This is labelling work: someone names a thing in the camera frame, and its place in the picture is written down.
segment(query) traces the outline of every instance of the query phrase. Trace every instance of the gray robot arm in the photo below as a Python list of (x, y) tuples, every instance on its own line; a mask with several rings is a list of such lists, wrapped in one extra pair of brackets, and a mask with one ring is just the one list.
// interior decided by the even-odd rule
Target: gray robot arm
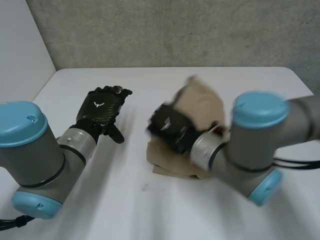
[(95, 152), (99, 136), (124, 141), (114, 122), (131, 93), (118, 86), (89, 92), (76, 124), (58, 140), (34, 103), (0, 104), (0, 167), (19, 184), (12, 206), (33, 218), (53, 218)]
[[(274, 163), (275, 151), (319, 138), (319, 104), (320, 96), (285, 101), (268, 92), (245, 93), (234, 102), (228, 142), (223, 142), (215, 131), (198, 132), (184, 125), (174, 131), (159, 131), (163, 125), (161, 119), (170, 118), (175, 122), (175, 116), (162, 108), (152, 116), (148, 129), (175, 152), (178, 153), (177, 149), (190, 152), (193, 163), (213, 172), (241, 195), (262, 206), (282, 180), (282, 173)], [(190, 141), (191, 147), (184, 147), (185, 142), (190, 145)]]

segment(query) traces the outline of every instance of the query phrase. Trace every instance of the white wall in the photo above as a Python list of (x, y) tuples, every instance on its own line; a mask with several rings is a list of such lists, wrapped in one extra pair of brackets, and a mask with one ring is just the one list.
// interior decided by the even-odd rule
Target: white wall
[(25, 0), (0, 0), (0, 104), (32, 101), (56, 72)]

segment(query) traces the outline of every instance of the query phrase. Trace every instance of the table surface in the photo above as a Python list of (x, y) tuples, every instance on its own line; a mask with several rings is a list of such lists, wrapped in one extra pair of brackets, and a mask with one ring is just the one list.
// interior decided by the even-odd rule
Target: table surface
[[(121, 85), (133, 91), (116, 121), (125, 143), (117, 145), (109, 137), (102, 137), (58, 215), (0, 232), (0, 239), (320, 239), (319, 170), (283, 170), (280, 191), (264, 207), (248, 202), (215, 178), (178, 179), (152, 173), (153, 166), (146, 160), (148, 119), (194, 74), (223, 99), (228, 123), (232, 103), (243, 92), (273, 91), (287, 99), (312, 94), (291, 70), (283, 67), (60, 70), (34, 100), (55, 136), (74, 124), (88, 91)], [(276, 154), (317, 160), (319, 153), (319, 143), (314, 141), (281, 148)], [(3, 168), (0, 182), (0, 217), (21, 215), (10, 206), (18, 185)]]

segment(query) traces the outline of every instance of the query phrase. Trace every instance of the tan fabric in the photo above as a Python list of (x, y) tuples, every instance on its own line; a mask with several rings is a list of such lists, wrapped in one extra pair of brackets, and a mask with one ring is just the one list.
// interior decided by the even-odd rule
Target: tan fabric
[[(197, 130), (208, 129), (214, 121), (224, 124), (224, 104), (217, 93), (196, 76), (190, 77), (174, 108), (189, 117)], [(191, 161), (189, 155), (172, 152), (160, 139), (151, 137), (146, 159), (155, 165), (153, 173), (178, 178), (206, 178), (212, 176)]]

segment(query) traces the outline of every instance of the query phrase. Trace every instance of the light blue joint cap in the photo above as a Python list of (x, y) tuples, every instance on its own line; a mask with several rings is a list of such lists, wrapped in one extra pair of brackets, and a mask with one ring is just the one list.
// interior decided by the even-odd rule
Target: light blue joint cap
[(289, 104), (282, 97), (263, 91), (251, 91), (236, 98), (232, 121), (243, 128), (261, 129), (282, 122), (289, 113)]
[(48, 127), (40, 108), (29, 101), (0, 104), (0, 148), (12, 148), (33, 142)]
[(283, 175), (278, 169), (269, 173), (248, 196), (248, 200), (263, 206), (280, 188)]
[(24, 191), (16, 191), (11, 204), (19, 212), (37, 219), (52, 219), (63, 206), (51, 198)]

